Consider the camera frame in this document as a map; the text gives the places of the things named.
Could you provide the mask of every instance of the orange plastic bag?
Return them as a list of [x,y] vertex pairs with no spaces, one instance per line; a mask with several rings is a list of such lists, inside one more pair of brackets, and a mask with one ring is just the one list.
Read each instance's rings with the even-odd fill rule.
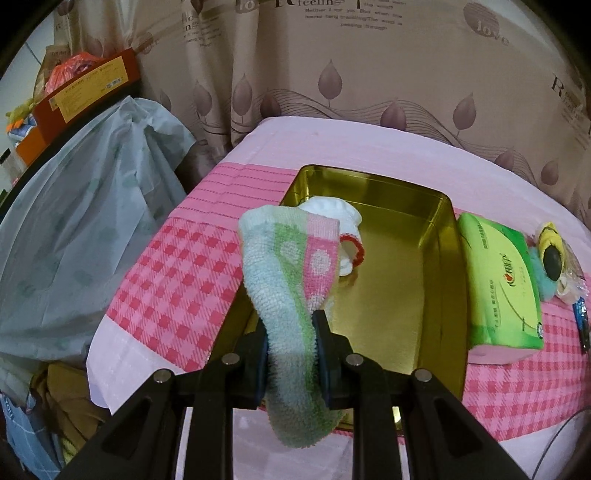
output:
[[75,76],[85,72],[100,60],[102,58],[83,51],[67,59],[64,63],[56,65],[45,85],[45,95],[49,95],[68,80],[72,80]]

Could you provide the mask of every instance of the blue checkered cloth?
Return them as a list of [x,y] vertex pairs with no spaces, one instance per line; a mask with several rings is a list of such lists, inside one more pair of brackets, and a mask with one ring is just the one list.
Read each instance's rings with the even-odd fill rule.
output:
[[41,408],[35,408],[35,398],[28,396],[25,410],[2,394],[0,404],[7,440],[16,456],[39,480],[53,480],[65,466],[64,455],[59,437],[48,430]]

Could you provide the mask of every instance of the yellow label on box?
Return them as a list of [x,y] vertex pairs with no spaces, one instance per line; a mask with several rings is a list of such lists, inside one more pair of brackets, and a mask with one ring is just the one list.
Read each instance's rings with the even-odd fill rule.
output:
[[68,123],[102,96],[127,82],[128,76],[122,57],[117,57],[85,74],[51,98]]

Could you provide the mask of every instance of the bed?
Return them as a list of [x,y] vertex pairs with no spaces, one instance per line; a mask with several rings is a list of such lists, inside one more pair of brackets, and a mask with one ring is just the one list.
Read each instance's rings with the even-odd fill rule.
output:
[[[278,203],[299,168],[320,164],[395,177],[440,190],[470,211],[533,234],[552,220],[591,271],[591,233],[532,184],[465,150],[397,129],[314,118],[272,118],[206,176],[170,214],[128,271],[90,347],[95,403],[116,411],[159,368],[194,371],[207,361],[241,282],[237,221]],[[546,444],[591,401],[572,312],[543,304],[545,348],[506,367],[469,365],[463,403],[531,476]],[[563,430],[537,480],[555,478],[584,418]],[[352,440],[331,435],[307,450],[275,439],[266,414],[235,412],[235,475],[348,478]],[[179,458],[182,463],[182,452]]]

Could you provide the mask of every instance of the metal screw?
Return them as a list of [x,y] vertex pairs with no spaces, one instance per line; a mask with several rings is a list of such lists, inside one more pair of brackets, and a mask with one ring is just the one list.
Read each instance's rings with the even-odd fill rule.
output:
[[156,383],[165,383],[170,380],[172,377],[172,373],[170,370],[166,370],[165,368],[161,368],[160,370],[154,372],[153,379]]
[[237,353],[226,353],[226,355],[222,357],[222,363],[224,365],[235,365],[239,361],[240,355],[238,355]]
[[359,365],[361,365],[363,363],[363,357],[361,355],[359,355],[358,353],[351,353],[349,355],[347,355],[347,358],[345,358],[345,361],[351,365],[352,367],[358,367]]
[[414,376],[416,377],[419,382],[429,382],[433,378],[433,375],[429,370],[425,370],[424,368],[419,368],[415,373]]

